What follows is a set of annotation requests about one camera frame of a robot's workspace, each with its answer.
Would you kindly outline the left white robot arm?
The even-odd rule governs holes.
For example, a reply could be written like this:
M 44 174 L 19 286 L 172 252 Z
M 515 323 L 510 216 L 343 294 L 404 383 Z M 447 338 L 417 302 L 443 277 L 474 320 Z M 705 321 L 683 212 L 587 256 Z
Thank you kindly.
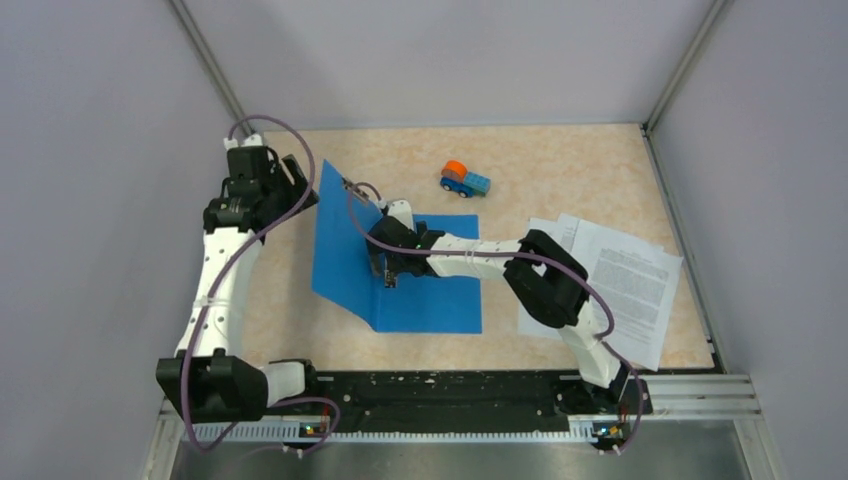
M 297 413 L 319 404 L 308 360 L 255 367 L 241 357 L 253 267 L 267 227 L 289 210 L 315 205 L 317 194 L 293 156 L 229 141 L 229 174 L 203 210 L 203 265 L 185 332 L 155 377 L 189 424 L 254 421 L 283 400 Z

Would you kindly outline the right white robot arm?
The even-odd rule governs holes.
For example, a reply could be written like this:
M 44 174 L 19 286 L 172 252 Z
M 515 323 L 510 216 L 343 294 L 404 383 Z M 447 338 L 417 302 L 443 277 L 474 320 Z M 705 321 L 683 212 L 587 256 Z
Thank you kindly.
M 505 281 L 524 310 L 572 351 L 594 409 L 612 412 L 626 400 L 628 369 L 604 341 L 614 320 L 599 322 L 595 309 L 605 303 L 586 269 L 547 233 L 531 229 L 518 240 L 483 241 L 424 222 L 407 226 L 386 214 L 365 241 L 372 270 L 388 283 L 405 274 Z

